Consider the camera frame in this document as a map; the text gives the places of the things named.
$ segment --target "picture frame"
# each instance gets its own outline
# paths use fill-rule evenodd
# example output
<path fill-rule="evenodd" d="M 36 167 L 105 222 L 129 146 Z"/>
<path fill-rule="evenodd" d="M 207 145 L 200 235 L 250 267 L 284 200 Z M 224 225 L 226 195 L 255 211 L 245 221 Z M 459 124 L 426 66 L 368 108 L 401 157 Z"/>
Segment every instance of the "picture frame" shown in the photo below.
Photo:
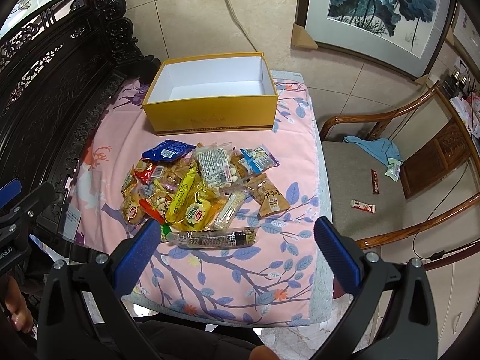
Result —
<path fill-rule="evenodd" d="M 393 69 L 428 74 L 453 20 L 456 0 L 298 0 L 296 24 L 319 47 Z"/>
<path fill-rule="evenodd" d="M 0 28 L 0 43 L 2 38 L 9 39 L 41 12 L 61 2 L 62 0 L 18 0 L 5 23 Z"/>
<path fill-rule="evenodd" d="M 460 4 L 455 10 L 452 35 L 447 37 L 448 44 L 455 49 L 474 77 L 480 80 L 480 35 Z"/>

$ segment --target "human hand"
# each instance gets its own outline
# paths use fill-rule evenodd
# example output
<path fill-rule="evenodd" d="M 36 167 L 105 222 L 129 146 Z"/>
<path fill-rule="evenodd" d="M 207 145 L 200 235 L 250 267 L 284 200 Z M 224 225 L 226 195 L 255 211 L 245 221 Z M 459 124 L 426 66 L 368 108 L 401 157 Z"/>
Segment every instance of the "human hand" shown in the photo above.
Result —
<path fill-rule="evenodd" d="M 27 308 L 25 298 L 14 278 L 8 277 L 8 289 L 5 295 L 5 306 L 11 312 L 11 325 L 17 332 L 30 333 L 33 328 L 33 317 Z"/>
<path fill-rule="evenodd" d="M 270 348 L 261 345 L 250 352 L 248 360 L 280 360 L 280 358 Z"/>

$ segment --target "gray seat cushion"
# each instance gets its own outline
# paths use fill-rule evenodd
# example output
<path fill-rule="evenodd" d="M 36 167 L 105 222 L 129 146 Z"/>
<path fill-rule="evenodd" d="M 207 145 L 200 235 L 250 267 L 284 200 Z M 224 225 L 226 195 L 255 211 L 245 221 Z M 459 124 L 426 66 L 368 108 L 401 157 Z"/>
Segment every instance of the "gray seat cushion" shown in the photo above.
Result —
<path fill-rule="evenodd" d="M 385 176 L 385 165 L 353 143 L 322 142 L 322 147 L 333 224 L 340 234 L 358 240 L 404 228 L 408 214 L 402 183 Z M 372 193 L 370 169 L 378 173 L 378 195 Z M 352 208 L 351 199 L 375 204 L 376 213 Z"/>

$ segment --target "carved wooden headboard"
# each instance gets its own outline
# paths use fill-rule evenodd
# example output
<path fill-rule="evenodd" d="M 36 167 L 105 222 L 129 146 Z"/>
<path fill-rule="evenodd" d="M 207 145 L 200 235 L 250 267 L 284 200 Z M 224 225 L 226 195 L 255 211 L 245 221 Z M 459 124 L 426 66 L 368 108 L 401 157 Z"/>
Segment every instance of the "carved wooden headboard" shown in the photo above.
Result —
<path fill-rule="evenodd" d="M 87 138 L 123 81 L 150 83 L 160 64 L 135 45 L 125 0 L 74 0 L 70 9 L 56 21 L 48 7 L 0 39 L 0 186 L 22 183 L 6 209 L 52 183 L 56 200 L 34 234 L 63 255 L 72 248 L 60 234 L 65 185 Z"/>

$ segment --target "wooden armchair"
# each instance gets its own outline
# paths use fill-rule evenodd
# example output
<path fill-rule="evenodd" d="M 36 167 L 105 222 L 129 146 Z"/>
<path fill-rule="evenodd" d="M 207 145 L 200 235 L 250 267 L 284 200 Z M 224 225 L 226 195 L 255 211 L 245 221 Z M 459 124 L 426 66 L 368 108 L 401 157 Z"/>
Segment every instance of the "wooden armchair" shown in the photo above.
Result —
<path fill-rule="evenodd" d="M 382 163 L 357 145 L 325 141 L 334 125 L 358 122 L 376 122 L 365 138 L 375 140 L 395 117 L 414 111 L 435 95 L 440 97 L 452 117 L 435 137 L 402 164 L 398 183 L 384 175 L 386 167 Z M 391 112 L 333 116 L 324 123 L 320 138 L 330 186 L 334 225 L 342 235 L 355 239 L 362 249 L 385 245 L 426 231 L 480 202 L 479 192 L 441 215 L 403 228 L 405 215 L 408 215 L 405 209 L 406 199 L 440 181 L 469 157 L 472 158 L 474 168 L 480 175 L 480 157 L 475 144 L 453 105 L 443 94 L 439 83 L 414 102 Z M 372 194 L 370 169 L 378 171 L 379 195 Z M 350 199 L 376 204 L 376 214 L 352 209 Z M 461 258 L 459 256 L 457 260 L 477 251 L 480 251 L 479 245 L 462 252 Z M 447 261 L 453 262 L 448 258 L 444 260 L 443 265 L 446 265 Z"/>

